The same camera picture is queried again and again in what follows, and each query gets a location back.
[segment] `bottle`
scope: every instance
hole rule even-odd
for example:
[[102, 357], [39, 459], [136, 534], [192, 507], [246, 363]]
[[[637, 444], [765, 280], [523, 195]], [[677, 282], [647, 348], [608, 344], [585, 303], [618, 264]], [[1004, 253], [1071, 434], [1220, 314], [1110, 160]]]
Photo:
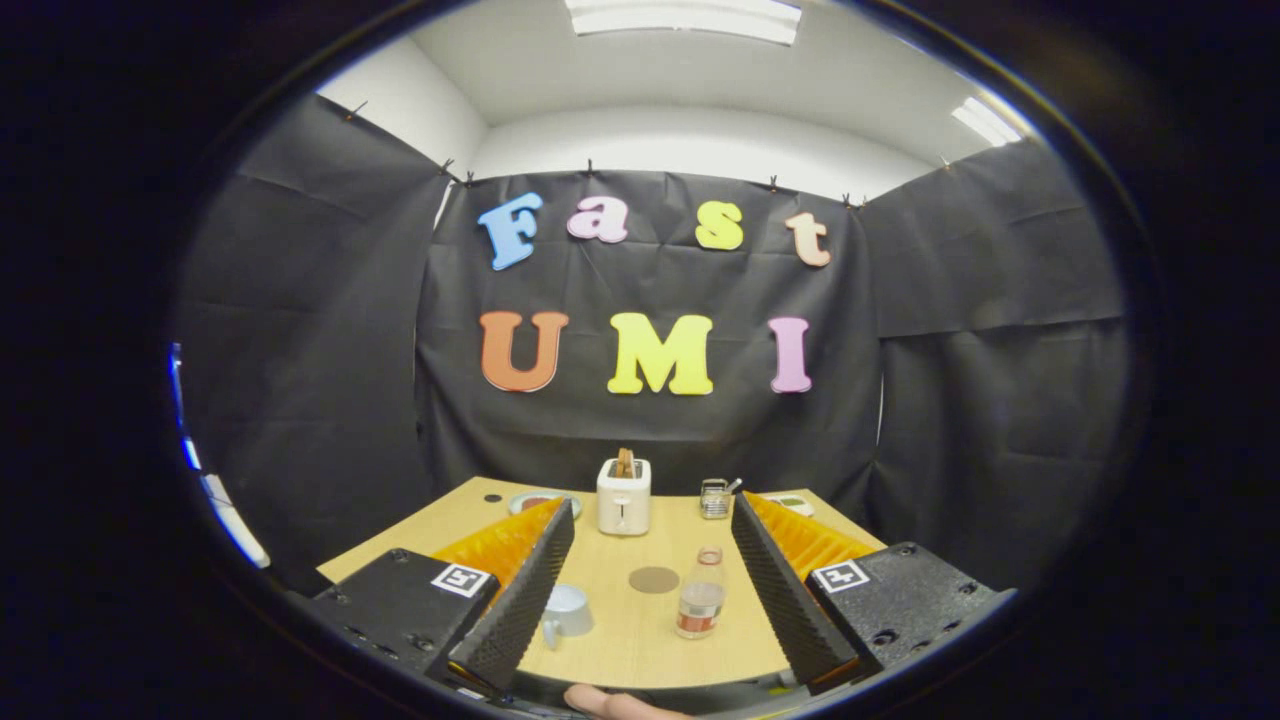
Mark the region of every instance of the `bottle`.
[[680, 588], [680, 615], [676, 634], [682, 638], [703, 638], [710, 634], [724, 606], [724, 552], [719, 546], [708, 544], [698, 551], [694, 569]]

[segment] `bottle label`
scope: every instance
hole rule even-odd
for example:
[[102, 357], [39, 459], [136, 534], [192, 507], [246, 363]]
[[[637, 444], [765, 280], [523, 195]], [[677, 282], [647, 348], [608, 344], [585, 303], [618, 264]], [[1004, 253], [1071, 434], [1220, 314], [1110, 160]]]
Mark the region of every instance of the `bottle label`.
[[681, 630], [705, 633], [716, 626], [719, 611], [719, 605], [690, 605], [681, 600], [680, 618], [676, 619], [676, 624], [680, 625]]

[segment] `hand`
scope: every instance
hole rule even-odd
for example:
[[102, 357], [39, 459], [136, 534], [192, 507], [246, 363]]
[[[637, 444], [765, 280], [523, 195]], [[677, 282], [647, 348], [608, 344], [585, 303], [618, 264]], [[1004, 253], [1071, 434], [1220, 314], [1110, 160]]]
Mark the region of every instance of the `hand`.
[[608, 694], [582, 684], [564, 691], [564, 702], [594, 720], [691, 720], [689, 715], [660, 710], [626, 693]]

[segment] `screw hole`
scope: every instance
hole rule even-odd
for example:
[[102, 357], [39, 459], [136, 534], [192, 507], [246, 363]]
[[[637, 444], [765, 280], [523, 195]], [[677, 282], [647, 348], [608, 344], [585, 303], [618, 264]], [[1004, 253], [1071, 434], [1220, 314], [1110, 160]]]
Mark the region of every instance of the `screw hole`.
[[430, 638], [424, 638], [422, 635], [410, 633], [404, 635], [404, 639], [408, 641], [408, 644], [416, 647], [417, 650], [421, 650], [422, 652], [431, 652], [433, 650], [435, 650], [435, 643], [431, 642]]

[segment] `toaster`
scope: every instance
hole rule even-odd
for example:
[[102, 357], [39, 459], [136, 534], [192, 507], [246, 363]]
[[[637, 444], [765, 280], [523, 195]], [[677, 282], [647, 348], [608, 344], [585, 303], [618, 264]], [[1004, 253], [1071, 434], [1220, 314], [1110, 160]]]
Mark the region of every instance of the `toaster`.
[[649, 532], [649, 488], [653, 473], [648, 460], [635, 460], [635, 478], [616, 478], [618, 461], [609, 459], [595, 478], [600, 532], [611, 536], [643, 536]]

